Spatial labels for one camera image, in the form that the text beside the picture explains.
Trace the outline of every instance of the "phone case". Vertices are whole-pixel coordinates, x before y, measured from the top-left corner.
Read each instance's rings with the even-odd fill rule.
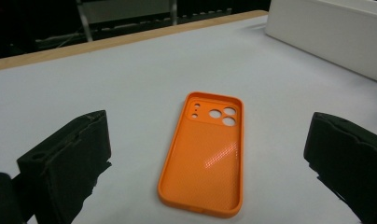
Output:
[[[233,217],[243,201],[244,105],[192,92],[165,160],[158,193],[169,206]]]

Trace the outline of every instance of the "wooden table edge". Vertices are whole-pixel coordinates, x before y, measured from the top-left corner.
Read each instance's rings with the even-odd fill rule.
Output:
[[[11,67],[22,66],[31,63],[41,63],[63,57],[73,56],[81,53],[88,53],[99,49],[108,49],[115,46],[130,44],[142,40],[148,40],[164,35],[173,35],[186,31],[201,29],[209,26],[220,25],[224,23],[242,21],[252,19],[260,16],[268,15],[268,12],[256,10],[240,14],[233,14],[224,17],[217,17],[204,21],[195,21],[176,26],[168,26],[160,29],[144,31],[131,35],[122,35],[102,40],[93,41],[90,43],[77,44],[59,49],[48,49],[34,53],[23,54],[19,56],[0,59],[0,70]]]

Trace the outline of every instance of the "orange phone case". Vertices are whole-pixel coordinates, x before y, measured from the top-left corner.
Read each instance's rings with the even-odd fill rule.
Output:
[[[192,92],[165,160],[158,193],[172,207],[233,217],[243,201],[244,105]]]

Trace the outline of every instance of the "white table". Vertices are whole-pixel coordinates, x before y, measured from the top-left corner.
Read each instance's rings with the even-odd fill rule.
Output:
[[[302,154],[315,111],[377,133],[377,82],[266,36],[266,20],[0,70],[0,172],[17,175],[19,156],[71,119],[105,109],[113,165],[75,224],[357,224]],[[244,101],[244,204],[233,218],[174,209],[157,196],[191,91]]]

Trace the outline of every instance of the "white box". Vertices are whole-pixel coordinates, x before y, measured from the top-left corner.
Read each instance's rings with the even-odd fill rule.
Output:
[[[377,80],[377,1],[272,0],[266,33]]]

